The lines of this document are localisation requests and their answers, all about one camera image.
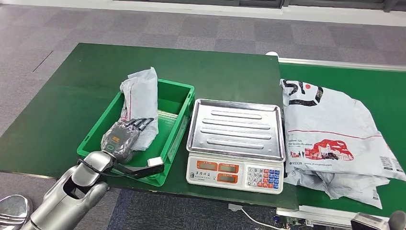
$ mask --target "gray carpet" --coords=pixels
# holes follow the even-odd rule
[[[404,27],[0,4],[0,135],[78,42],[406,64]],[[0,197],[23,194],[38,206],[53,182],[0,173]],[[248,210],[265,222],[272,215],[267,208]],[[109,191],[77,227],[227,228],[259,226],[226,203],[120,189]]]

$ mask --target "stainless steel tray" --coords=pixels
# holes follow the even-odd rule
[[[276,105],[198,99],[187,150],[263,161],[285,161],[281,110]]]

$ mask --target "scale keypad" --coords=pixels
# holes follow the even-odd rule
[[[278,189],[280,171],[275,169],[260,169],[248,167],[247,185]]]

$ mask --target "white cable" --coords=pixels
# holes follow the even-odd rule
[[[277,228],[277,227],[272,226],[272,225],[268,225],[268,224],[264,224],[264,223],[258,222],[258,221],[256,221],[256,220],[254,220],[253,218],[251,218],[251,217],[248,215],[248,213],[246,213],[246,212],[244,211],[243,208],[241,208],[241,211],[244,212],[244,214],[245,214],[248,218],[250,218],[252,221],[254,221],[254,222],[257,223],[257,224],[260,224],[260,225],[263,225],[263,226],[267,226],[267,227],[270,227],[270,228],[273,228],[273,229],[276,229],[276,230],[290,230],[290,229],[291,229],[291,228],[288,228],[288,229],[280,229],[280,228]]]

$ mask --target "green plastic crate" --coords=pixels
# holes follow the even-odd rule
[[[160,156],[165,170],[156,175],[138,179],[147,184],[162,186],[168,175],[180,141],[189,123],[194,102],[194,87],[169,80],[158,79],[158,130],[151,146],[139,151],[126,166],[145,166],[147,160]],[[124,95],[116,95],[99,120],[78,147],[78,155],[86,157],[90,152],[100,150],[103,134],[116,122],[124,103]]]

